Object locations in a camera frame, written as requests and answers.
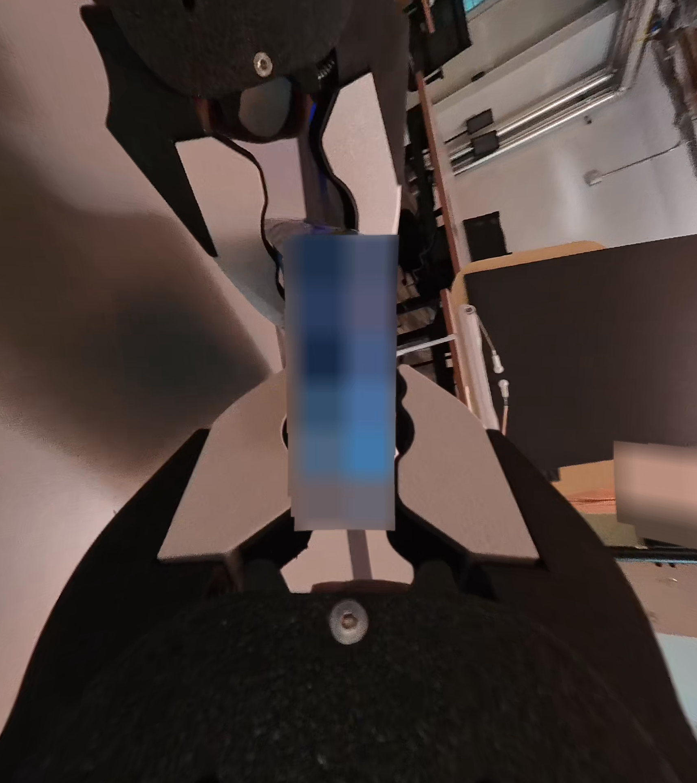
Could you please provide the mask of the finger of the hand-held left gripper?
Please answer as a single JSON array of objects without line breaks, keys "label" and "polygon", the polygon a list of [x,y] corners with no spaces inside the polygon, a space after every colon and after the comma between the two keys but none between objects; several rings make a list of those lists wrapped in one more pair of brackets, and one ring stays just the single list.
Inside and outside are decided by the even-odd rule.
[{"label": "finger of the hand-held left gripper", "polygon": [[247,303],[275,327],[285,321],[279,221],[268,215],[263,170],[242,146],[216,137],[176,143],[212,241],[216,264]]},{"label": "finger of the hand-held left gripper", "polygon": [[402,188],[370,72],[341,86],[327,77],[311,118],[311,153],[334,225],[365,236],[399,228]]}]

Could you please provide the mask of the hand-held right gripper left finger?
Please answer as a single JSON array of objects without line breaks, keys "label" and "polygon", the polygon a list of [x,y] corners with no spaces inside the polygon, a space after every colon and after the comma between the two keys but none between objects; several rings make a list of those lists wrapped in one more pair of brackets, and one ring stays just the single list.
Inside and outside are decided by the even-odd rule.
[{"label": "hand-held right gripper left finger", "polygon": [[220,558],[289,511],[286,414],[280,371],[218,416],[159,550],[161,562]]}]

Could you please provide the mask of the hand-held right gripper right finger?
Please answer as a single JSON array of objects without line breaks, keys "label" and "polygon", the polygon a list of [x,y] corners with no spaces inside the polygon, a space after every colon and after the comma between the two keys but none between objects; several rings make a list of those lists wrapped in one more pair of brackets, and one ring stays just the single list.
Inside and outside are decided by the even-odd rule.
[{"label": "hand-held right gripper right finger", "polygon": [[539,553],[480,419],[418,371],[401,371],[412,443],[398,493],[418,517],[487,562],[533,563]]}]

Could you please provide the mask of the light wooden table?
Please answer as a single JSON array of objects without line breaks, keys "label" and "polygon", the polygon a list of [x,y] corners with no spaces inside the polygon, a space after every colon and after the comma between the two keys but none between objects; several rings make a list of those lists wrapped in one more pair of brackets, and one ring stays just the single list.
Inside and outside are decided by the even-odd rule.
[{"label": "light wooden table", "polygon": [[618,521],[613,460],[562,467],[558,476],[552,486],[567,499],[605,546],[645,548],[634,526]]}]

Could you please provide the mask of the white container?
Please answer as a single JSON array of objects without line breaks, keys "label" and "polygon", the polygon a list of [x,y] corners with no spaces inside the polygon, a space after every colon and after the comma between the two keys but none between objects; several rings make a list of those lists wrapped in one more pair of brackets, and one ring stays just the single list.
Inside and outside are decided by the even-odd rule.
[{"label": "white container", "polygon": [[615,442],[617,518],[649,540],[697,549],[697,448]]}]

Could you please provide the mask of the wooden desk black frame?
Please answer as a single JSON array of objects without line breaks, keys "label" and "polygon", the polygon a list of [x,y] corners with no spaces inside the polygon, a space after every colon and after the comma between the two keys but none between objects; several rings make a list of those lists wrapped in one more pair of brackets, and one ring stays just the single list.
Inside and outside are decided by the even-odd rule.
[{"label": "wooden desk black frame", "polygon": [[[462,220],[460,220],[457,210],[452,203],[455,175],[452,170],[450,155],[441,136],[438,118],[426,90],[423,73],[416,71],[414,79],[417,84],[419,105],[423,115],[428,152],[435,178],[435,191],[437,192],[438,204],[441,208],[441,218],[445,228],[450,262],[455,273],[453,282],[459,283],[463,267],[471,262],[471,253]],[[460,320],[454,312],[454,305],[462,303],[465,297],[464,294],[453,293],[450,288],[447,288],[440,291],[440,299],[445,326],[448,329],[448,334],[452,335],[451,357],[456,395],[474,414],[475,410],[471,402],[471,377],[465,376],[465,368],[462,367]]]}]

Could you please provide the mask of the black wall box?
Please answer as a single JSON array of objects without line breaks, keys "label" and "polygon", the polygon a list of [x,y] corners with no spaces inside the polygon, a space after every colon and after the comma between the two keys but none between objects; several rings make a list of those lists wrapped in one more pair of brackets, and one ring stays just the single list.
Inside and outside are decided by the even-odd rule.
[{"label": "black wall box", "polygon": [[469,117],[465,123],[465,131],[472,161],[481,160],[500,149],[500,140],[491,109]]}]

